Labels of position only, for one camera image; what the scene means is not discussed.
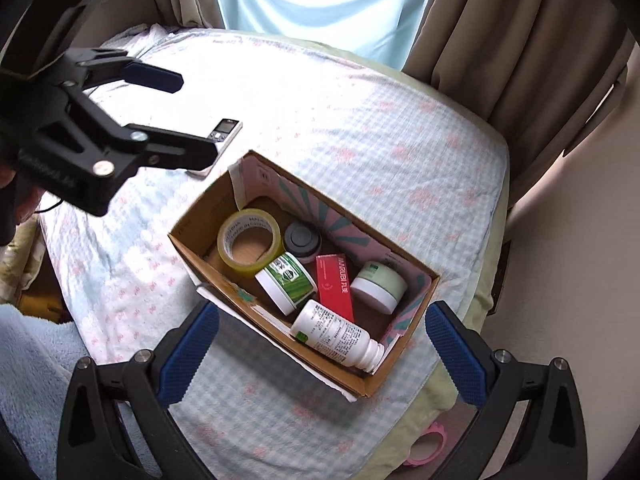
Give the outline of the white Midea remote control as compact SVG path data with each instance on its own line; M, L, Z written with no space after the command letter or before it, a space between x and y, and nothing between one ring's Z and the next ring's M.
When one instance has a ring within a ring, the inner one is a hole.
M239 120L222 118L207 137L208 140L212 140L216 145L217 156L214 162L202 170L188 170L188 174L194 178L205 179L242 128L243 123Z

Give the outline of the white jar grey lid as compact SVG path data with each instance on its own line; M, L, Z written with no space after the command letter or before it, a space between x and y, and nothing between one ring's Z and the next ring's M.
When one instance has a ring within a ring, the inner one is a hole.
M315 226L293 221L284 231L283 245L300 263L312 263L320 254L322 236Z

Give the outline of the white pill bottle green label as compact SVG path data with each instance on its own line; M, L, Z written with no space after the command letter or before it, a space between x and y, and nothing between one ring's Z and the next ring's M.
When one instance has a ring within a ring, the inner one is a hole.
M299 312L290 335L341 366L368 374L378 369L385 356L385 347L366 330L314 300Z

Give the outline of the light blue towel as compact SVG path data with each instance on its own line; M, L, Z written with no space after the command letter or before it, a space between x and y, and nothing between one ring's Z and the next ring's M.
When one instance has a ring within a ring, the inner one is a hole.
M56 477L58 434L70 378L88 351L76 325L1 307L1 419L40 479Z

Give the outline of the yellow tape roll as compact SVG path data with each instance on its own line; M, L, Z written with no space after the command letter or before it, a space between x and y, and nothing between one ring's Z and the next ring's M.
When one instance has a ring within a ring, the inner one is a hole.
M217 252L231 270L256 274L280 255L279 223L267 211L247 208L232 214L220 227Z

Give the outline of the green label white jar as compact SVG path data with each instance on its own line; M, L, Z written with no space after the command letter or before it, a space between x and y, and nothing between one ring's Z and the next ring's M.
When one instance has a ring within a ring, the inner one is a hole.
M318 290L306 268L289 252L272 260L255 278L285 316L299 309Z

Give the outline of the cardboard box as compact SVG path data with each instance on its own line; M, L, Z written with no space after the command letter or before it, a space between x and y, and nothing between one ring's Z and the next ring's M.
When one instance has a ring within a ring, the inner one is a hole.
M256 153L209 185L169 238L203 296L350 400L385 382L439 281Z

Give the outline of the red small box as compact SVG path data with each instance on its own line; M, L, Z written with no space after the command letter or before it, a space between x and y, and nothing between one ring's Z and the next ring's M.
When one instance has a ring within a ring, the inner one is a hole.
M319 302L323 307L354 322L354 306L344 255L318 255L316 273Z

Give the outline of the pale green cream jar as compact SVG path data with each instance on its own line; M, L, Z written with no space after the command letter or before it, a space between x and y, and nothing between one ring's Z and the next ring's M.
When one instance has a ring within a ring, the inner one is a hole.
M398 272L378 261L367 261L350 284L352 296L386 315L396 310L407 289Z

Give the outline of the light blue curtain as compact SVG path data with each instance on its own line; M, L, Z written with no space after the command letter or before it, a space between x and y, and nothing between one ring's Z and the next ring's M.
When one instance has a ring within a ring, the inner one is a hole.
M218 0L224 24L317 41L399 70L427 0Z

